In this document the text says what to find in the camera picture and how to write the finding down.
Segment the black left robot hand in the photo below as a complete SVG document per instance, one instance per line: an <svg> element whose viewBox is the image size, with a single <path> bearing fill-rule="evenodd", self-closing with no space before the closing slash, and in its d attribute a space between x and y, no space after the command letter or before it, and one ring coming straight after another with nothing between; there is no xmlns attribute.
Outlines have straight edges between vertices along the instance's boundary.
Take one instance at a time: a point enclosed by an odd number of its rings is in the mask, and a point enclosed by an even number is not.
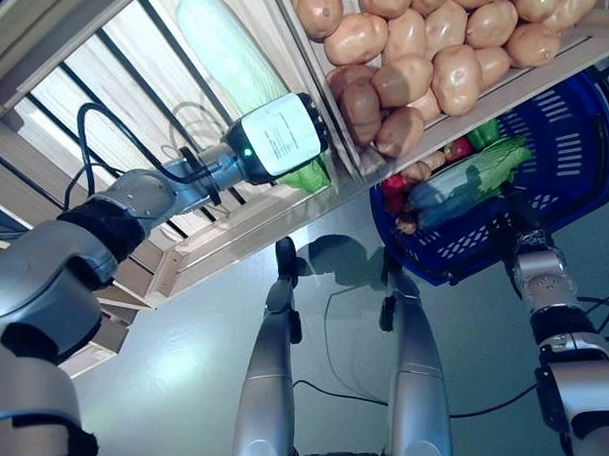
<svg viewBox="0 0 609 456"><path fill-rule="evenodd" d="M245 181L263 185L306 167L328 149L330 136L313 99L292 92L244 115L223 142L244 168Z"/></svg>

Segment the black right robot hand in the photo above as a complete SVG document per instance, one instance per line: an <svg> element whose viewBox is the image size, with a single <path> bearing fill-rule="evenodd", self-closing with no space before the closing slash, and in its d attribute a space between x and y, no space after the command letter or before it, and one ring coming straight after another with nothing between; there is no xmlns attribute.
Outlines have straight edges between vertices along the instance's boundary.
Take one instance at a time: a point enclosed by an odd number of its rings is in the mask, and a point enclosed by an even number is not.
<svg viewBox="0 0 609 456"><path fill-rule="evenodd" d="M509 208L508 240L512 256L547 251L564 260L563 252L555 245L551 232L525 193L512 184L505 184L502 192Z"/></svg>

